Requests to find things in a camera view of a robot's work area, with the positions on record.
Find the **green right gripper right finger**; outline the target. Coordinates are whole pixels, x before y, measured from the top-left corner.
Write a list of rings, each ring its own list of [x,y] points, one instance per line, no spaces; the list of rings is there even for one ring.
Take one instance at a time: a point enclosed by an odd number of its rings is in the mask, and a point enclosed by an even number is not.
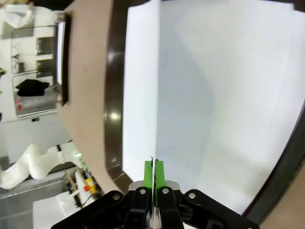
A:
[[[155,206],[162,229],[257,229],[253,221],[197,189],[185,193],[177,182],[165,180],[163,161],[155,161]]]

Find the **green right gripper left finger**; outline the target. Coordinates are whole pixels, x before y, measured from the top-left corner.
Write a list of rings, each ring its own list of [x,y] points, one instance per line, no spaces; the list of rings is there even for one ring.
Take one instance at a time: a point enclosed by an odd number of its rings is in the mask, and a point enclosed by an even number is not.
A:
[[[153,168],[144,163],[143,180],[127,194],[113,190],[52,226],[53,229],[145,229],[152,214]]]

